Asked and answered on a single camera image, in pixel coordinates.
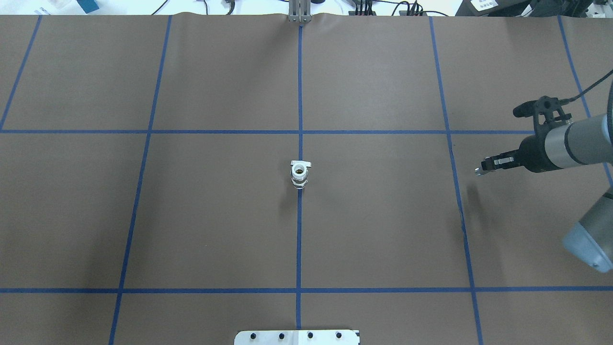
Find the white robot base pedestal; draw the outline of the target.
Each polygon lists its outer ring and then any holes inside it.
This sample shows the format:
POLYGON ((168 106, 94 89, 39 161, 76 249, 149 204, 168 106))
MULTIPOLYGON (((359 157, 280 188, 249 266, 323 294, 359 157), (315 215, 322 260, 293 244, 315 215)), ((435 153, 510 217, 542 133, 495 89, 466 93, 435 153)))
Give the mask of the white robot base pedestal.
POLYGON ((252 330, 241 331, 235 345, 359 345, 357 330, 252 330))

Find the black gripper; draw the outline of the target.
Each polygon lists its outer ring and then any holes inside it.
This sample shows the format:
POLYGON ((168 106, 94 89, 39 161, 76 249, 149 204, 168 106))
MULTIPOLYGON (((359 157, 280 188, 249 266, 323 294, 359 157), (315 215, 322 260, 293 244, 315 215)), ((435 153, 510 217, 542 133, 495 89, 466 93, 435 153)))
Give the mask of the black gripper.
POLYGON ((485 157, 475 168, 475 175, 485 175, 497 170, 510 170, 524 167, 533 173, 548 171, 548 159, 544 146, 536 136, 528 136, 522 140, 517 150, 507 151, 495 157, 485 157))

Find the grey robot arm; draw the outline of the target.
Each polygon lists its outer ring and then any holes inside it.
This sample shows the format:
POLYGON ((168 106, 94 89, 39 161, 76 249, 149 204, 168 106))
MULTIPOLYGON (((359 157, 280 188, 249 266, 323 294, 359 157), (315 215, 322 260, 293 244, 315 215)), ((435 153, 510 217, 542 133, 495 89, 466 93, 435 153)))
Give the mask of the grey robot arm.
MULTIPOLYGON (((516 118, 531 118, 534 133, 518 149, 485 157, 476 175, 524 167, 533 173, 612 163, 612 96, 606 112, 578 122, 563 106, 576 97, 542 96, 513 109, 516 118)), ((567 251, 600 273, 612 270, 613 197, 609 188, 563 238, 567 251)))

